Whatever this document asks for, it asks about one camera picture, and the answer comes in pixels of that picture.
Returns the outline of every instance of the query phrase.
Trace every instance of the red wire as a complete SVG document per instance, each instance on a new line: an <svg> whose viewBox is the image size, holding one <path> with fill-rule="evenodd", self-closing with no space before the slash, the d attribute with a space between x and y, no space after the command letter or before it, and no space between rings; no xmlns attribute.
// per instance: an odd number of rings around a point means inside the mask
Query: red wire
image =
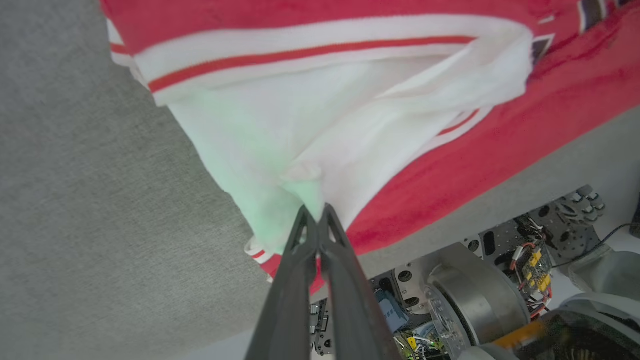
<svg viewBox="0 0 640 360"><path fill-rule="evenodd" d="M535 318L536 316L540 315L540 313L546 308L546 306L541 306L538 310L535 310L533 313L531 313L531 318Z"/></svg>

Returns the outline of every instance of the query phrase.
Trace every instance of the mounting hole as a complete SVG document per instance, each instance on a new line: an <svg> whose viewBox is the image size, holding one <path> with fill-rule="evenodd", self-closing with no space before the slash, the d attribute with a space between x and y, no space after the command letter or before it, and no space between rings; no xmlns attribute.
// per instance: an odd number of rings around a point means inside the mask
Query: mounting hole
<svg viewBox="0 0 640 360"><path fill-rule="evenodd" d="M482 237L484 240L484 252L487 256L493 255L495 252L495 235L493 231L489 231Z"/></svg>
<svg viewBox="0 0 640 360"><path fill-rule="evenodd" d="M544 205L542 208L540 208L540 211L538 212L538 216L543 218L547 215L549 215L549 211L551 210L550 207L548 207L547 205Z"/></svg>
<svg viewBox="0 0 640 360"><path fill-rule="evenodd" d="M410 298L406 299L404 301L404 303L408 307L412 307L412 306L416 306L417 304L420 304L420 299L418 299L417 297L410 297Z"/></svg>
<svg viewBox="0 0 640 360"><path fill-rule="evenodd" d="M480 247L480 241L474 240L469 243L467 246L471 252L476 252L476 250Z"/></svg>
<svg viewBox="0 0 640 360"><path fill-rule="evenodd" d="M400 280L401 282L407 282L411 280L412 277L413 277L413 274L411 274L411 272L407 270L398 274L398 280Z"/></svg>

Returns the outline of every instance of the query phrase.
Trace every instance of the gray fabric surface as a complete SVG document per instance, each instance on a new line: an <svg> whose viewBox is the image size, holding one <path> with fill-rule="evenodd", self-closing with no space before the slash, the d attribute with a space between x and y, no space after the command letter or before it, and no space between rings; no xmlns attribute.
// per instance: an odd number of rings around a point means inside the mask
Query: gray fabric surface
<svg viewBox="0 0 640 360"><path fill-rule="evenodd" d="M253 326L268 284L243 253L250 229L169 112L112 64L97 1L4 1L0 17L0 359L164 359ZM363 256L365 271L638 159L637 118Z"/></svg>

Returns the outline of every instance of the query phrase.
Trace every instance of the cable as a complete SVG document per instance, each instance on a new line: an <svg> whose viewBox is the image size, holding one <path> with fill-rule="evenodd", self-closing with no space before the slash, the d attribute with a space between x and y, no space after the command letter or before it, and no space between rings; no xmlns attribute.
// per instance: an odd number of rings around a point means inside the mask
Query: cable
<svg viewBox="0 0 640 360"><path fill-rule="evenodd" d="M625 226L640 226L640 223L638 223L638 222L630 222L630 223L628 223L628 224L622 224L622 225L618 226L617 228L613 229L613 231L611 231L611 232L609 233L609 235L605 236L605 237L604 237L604 239L602 239L602 241L598 243L598 245L594 246L594 247L593 247L593 249L591 249L591 250L589 250L589 251L585 252L584 254L582 254L582 255L578 256L577 258L575 258L575 259L573 259L573 260L571 260L571 261L567 261L567 262L566 262L566 263L564 263L564 264L560 264L560 265L556 265L556 266L551 266L551 268L552 268L552 269L559 268L559 267L562 267L562 266L565 266L565 265L569 265L569 264L574 263L574 262L576 262L576 261L578 261L578 260L581 260L581 259L586 258L587 256L591 255L595 250L598 250L600 247L602 247L602 245L604 245L604 243L605 243L605 242L607 242L607 240L608 240L611 236L613 236L615 233L617 233L617 232L618 232L618 230L622 229L622 228L623 228L623 227L625 227Z"/></svg>

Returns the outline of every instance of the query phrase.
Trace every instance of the yellow connector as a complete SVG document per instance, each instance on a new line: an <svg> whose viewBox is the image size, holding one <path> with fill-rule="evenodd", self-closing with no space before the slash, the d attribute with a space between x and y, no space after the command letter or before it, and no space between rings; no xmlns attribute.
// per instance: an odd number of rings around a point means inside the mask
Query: yellow connector
<svg viewBox="0 0 640 360"><path fill-rule="evenodd" d="M540 292L545 291L549 285L551 285L551 275L547 275L545 276L539 283L538 283L538 290L540 290Z"/></svg>
<svg viewBox="0 0 640 360"><path fill-rule="evenodd" d="M529 265L531 267L536 266L541 258L542 258L542 250L538 249L533 254L531 254L531 258L529 259Z"/></svg>

